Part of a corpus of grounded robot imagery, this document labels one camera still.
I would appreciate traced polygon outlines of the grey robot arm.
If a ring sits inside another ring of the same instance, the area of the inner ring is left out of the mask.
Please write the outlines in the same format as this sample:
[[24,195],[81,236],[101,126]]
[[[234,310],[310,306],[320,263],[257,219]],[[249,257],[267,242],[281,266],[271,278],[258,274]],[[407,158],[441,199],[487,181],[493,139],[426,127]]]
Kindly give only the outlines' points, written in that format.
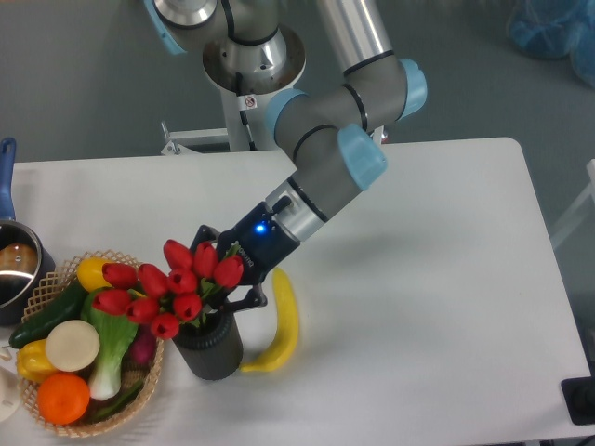
[[267,274],[386,170],[384,125],[417,112],[424,73],[393,53],[372,1],[321,1],[317,8],[343,72],[343,84],[313,98],[295,89],[305,66],[299,38],[279,21],[275,1],[148,1],[165,47],[197,51],[219,89],[232,149],[281,149],[294,173],[232,229],[198,229],[197,243],[238,251],[246,296],[213,296],[208,309],[262,307]]

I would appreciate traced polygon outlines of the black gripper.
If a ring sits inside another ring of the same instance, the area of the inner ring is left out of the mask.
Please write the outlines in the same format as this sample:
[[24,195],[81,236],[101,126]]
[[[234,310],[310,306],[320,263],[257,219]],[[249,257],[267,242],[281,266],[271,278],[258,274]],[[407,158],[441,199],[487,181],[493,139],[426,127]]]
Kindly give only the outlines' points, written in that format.
[[273,220],[272,210],[264,202],[259,203],[231,229],[221,233],[211,226],[201,225],[190,248],[197,249],[200,243],[216,241],[221,255],[225,255],[233,245],[239,245],[237,254],[244,265],[239,284],[249,286],[245,295],[235,301],[230,300],[234,289],[223,288],[215,292],[207,298],[206,314],[234,314],[266,307],[268,297],[261,283],[274,267],[300,246],[297,239],[287,235]]

